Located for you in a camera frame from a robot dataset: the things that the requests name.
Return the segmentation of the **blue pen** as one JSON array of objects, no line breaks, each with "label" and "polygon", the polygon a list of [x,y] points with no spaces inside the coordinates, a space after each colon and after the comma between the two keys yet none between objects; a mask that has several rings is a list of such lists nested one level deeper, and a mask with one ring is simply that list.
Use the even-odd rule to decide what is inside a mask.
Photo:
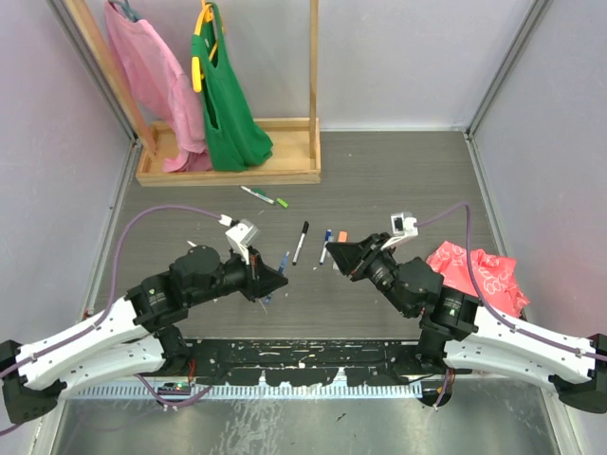
[{"label": "blue pen", "polygon": [[[279,274],[280,274],[281,276],[283,276],[283,275],[285,274],[285,268],[286,268],[287,263],[288,263],[289,255],[290,255],[290,251],[287,251],[287,252],[285,253],[285,255],[284,255],[284,257],[283,257],[282,261],[281,261],[281,264],[280,264],[279,268],[278,268],[278,272],[279,272]],[[265,297],[265,299],[264,299],[264,301],[263,301],[263,305],[264,305],[264,306],[266,306],[266,305],[269,305],[269,304],[270,304],[270,302],[271,302],[271,300],[272,300],[272,298],[273,298],[273,294],[274,294],[274,291],[272,291],[271,293],[269,293],[269,294],[268,294],[268,295]]]}]

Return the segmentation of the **white pen black tip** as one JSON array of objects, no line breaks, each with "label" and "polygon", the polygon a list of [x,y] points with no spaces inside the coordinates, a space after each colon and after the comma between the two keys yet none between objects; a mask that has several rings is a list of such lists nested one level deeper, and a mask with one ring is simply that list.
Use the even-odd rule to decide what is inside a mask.
[{"label": "white pen black tip", "polygon": [[326,246],[327,246],[328,242],[329,242],[328,240],[325,240],[323,243],[321,257],[319,259],[319,265],[324,265],[324,263],[325,263],[325,259],[326,259],[326,255],[327,255]]}]

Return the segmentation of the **black white marker pen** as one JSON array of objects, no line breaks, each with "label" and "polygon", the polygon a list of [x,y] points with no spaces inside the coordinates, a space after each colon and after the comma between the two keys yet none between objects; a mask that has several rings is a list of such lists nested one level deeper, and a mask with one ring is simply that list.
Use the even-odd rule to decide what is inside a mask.
[{"label": "black white marker pen", "polygon": [[306,220],[306,221],[303,222],[303,227],[302,227],[301,235],[300,235],[299,241],[297,243],[297,246],[296,246],[296,249],[295,249],[295,253],[294,253],[293,258],[292,258],[292,265],[294,265],[294,266],[299,261],[299,257],[300,257],[301,251],[303,249],[304,240],[305,240],[305,237],[306,237],[306,234],[307,234],[308,230],[309,230],[309,222]]}]

